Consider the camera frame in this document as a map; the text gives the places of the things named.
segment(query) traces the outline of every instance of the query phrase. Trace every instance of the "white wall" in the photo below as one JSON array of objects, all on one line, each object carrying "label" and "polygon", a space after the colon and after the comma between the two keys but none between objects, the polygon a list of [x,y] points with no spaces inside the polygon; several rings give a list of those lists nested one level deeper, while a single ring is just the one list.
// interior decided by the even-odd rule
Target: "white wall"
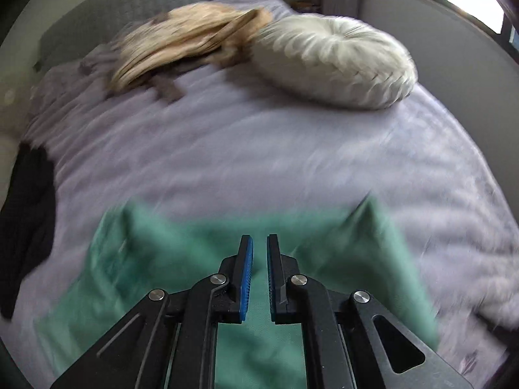
[{"label": "white wall", "polygon": [[61,16],[85,0],[30,0],[0,46],[0,77],[27,74],[38,58],[38,41]]},{"label": "white wall", "polygon": [[363,0],[360,18],[409,49],[420,83],[481,148],[519,220],[519,65],[432,0]]}]

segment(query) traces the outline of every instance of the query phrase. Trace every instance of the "headboard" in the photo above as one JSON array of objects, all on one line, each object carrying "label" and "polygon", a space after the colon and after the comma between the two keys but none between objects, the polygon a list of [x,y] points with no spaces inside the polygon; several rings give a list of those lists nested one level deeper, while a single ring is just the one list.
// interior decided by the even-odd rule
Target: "headboard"
[{"label": "headboard", "polygon": [[202,0],[86,0],[54,23],[40,40],[40,69],[81,58],[110,41],[126,24]]}]

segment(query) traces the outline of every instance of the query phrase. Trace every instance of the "bed sheet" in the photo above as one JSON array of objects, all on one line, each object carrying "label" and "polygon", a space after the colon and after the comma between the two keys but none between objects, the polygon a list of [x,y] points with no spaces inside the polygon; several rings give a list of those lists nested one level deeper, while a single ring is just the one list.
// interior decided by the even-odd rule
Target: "bed sheet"
[{"label": "bed sheet", "polygon": [[[290,13],[279,0],[228,2]],[[0,335],[36,389],[55,376],[33,323],[78,277],[110,207],[134,198],[183,220],[354,207],[369,192],[403,231],[435,303],[439,354],[483,386],[504,349],[471,311],[518,323],[519,230],[477,146],[422,86],[386,110],[338,110],[273,87],[246,63],[181,76],[186,95],[168,105],[153,88],[108,97],[116,58],[102,45],[50,70],[24,136],[55,161],[55,240]]]}]

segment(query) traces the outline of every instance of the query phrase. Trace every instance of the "crumpled yellow fabric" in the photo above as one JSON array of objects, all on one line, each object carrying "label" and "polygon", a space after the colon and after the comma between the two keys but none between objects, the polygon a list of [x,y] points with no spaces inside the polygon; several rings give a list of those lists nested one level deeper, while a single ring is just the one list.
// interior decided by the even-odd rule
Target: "crumpled yellow fabric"
[{"label": "crumpled yellow fabric", "polygon": [[206,64],[222,67],[243,61],[256,33],[271,21],[264,8],[242,11],[218,2],[175,8],[120,41],[110,88],[120,92],[146,72],[185,57],[208,54]]}]

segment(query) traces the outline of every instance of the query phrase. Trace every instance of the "metal bolt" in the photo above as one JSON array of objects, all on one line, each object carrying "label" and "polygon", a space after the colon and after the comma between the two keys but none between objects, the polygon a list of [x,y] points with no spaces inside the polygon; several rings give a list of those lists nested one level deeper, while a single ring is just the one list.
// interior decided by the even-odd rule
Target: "metal bolt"
[{"label": "metal bolt", "polygon": [[225,277],[225,275],[222,275],[221,273],[217,273],[217,274],[211,275],[210,280],[211,280],[211,284],[222,285],[222,284],[225,284],[225,281],[227,281],[227,278]]},{"label": "metal bolt", "polygon": [[152,301],[160,301],[164,298],[165,293],[161,289],[154,289],[148,294],[148,298]]},{"label": "metal bolt", "polygon": [[305,275],[294,275],[290,278],[290,281],[294,285],[305,285],[308,282],[308,278]]},{"label": "metal bolt", "polygon": [[354,299],[357,303],[367,303],[369,301],[369,294],[366,291],[357,291],[354,294]]}]

